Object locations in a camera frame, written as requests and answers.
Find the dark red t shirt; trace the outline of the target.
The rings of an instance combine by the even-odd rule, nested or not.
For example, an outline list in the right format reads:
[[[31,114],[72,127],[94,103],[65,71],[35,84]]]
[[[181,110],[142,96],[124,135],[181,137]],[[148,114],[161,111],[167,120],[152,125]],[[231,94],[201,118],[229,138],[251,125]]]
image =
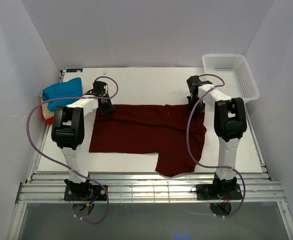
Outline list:
[[[117,104],[111,113],[97,112],[90,153],[158,154],[155,171],[166,177],[192,173],[196,164],[187,149],[189,106]],[[189,145],[201,159],[206,127],[205,113],[192,116]]]

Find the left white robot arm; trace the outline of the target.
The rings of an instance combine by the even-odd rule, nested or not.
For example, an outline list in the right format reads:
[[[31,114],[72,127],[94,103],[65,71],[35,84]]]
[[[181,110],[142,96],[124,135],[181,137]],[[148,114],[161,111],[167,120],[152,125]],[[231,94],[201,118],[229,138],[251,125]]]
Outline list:
[[[85,138],[85,116],[96,110],[101,114],[110,114],[115,109],[109,96],[109,86],[101,78],[94,80],[93,88],[82,98],[55,108],[51,129],[51,139],[60,148],[69,167],[67,182],[78,184],[75,194],[82,200],[89,199],[93,193],[92,186],[85,183],[89,177],[86,161],[78,156]]]

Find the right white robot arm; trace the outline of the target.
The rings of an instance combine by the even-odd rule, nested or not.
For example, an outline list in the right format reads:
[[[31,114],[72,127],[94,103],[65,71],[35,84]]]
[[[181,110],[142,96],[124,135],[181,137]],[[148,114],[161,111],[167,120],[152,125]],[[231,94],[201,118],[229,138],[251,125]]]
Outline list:
[[[244,100],[222,93],[219,88],[225,85],[225,81],[215,74],[194,75],[189,77],[186,83],[190,93],[187,99],[191,109],[186,128],[187,150],[191,159],[199,164],[191,153],[190,125],[193,114],[200,114],[203,111],[202,103],[206,102],[214,109],[213,127],[219,142],[218,164],[200,166],[215,169],[212,192],[215,197],[223,199],[237,184],[238,172],[235,169],[237,150],[247,130]]]

